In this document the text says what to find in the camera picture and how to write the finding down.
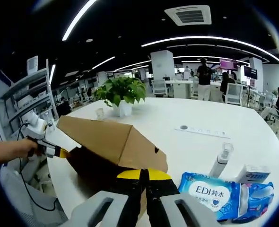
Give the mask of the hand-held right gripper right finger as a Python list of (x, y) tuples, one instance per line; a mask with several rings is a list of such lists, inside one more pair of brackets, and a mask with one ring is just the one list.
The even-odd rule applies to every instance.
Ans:
[(147, 214), (152, 227), (219, 227), (213, 211), (188, 193), (180, 193), (171, 176), (146, 170)]

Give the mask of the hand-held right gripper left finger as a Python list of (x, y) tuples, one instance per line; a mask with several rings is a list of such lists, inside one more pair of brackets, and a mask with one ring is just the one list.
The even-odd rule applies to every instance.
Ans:
[(136, 226), (144, 191), (142, 172), (135, 169), (118, 174), (110, 190), (99, 191), (73, 210), (69, 226)]

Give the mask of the person's left hand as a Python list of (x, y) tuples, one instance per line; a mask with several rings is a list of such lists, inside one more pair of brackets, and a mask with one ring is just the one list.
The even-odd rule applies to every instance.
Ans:
[(18, 157), (31, 157), (38, 149), (38, 144), (29, 139), (17, 141), (18, 143)]

